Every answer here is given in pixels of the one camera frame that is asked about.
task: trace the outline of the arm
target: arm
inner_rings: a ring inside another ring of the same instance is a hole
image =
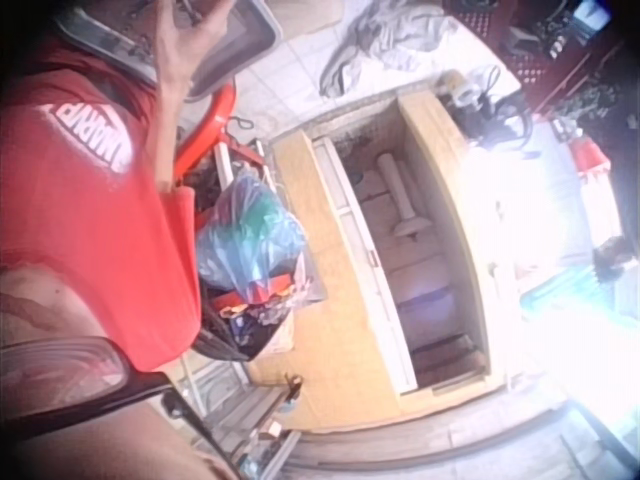
[[[170,191],[173,184],[178,119],[182,102],[191,87],[191,77],[207,53],[225,35],[227,17],[234,3],[235,0],[219,0],[197,26],[179,30],[173,19],[173,1],[158,2],[157,107],[146,147],[153,159],[156,186],[161,192]]]

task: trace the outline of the gray cloth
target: gray cloth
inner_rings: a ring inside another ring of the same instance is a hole
[[[336,98],[357,85],[361,55],[380,60],[385,67],[415,71],[420,52],[438,48],[456,23],[442,8],[411,0],[376,0],[350,27],[345,43],[334,54],[320,78],[320,94]]]

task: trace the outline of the person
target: person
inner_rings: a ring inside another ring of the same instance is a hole
[[[193,192],[172,182],[176,131],[191,77],[233,4],[219,0],[198,25],[178,29],[173,1],[157,2],[155,90],[53,38],[5,90],[2,346],[109,336],[143,371],[189,348],[200,300]],[[228,474],[147,404],[30,440],[18,458],[29,478]]]

